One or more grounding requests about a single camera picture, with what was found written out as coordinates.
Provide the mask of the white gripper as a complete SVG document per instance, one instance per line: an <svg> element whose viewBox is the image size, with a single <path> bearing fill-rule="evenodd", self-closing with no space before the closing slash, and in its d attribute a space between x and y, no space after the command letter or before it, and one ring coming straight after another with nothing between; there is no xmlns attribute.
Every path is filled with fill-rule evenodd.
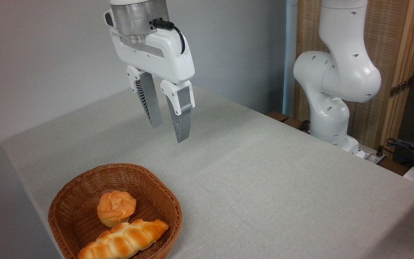
<svg viewBox="0 0 414 259"><path fill-rule="evenodd" d="M166 95L177 142L187 139L191 129L191 110L195 107L192 84L194 64L185 43L174 31L158 30L148 34L145 43L132 43L114 28L109 30L117 55L128 67L126 72L132 92L138 95L152 128L163 124L152 75L163 78L160 87Z"/></svg>

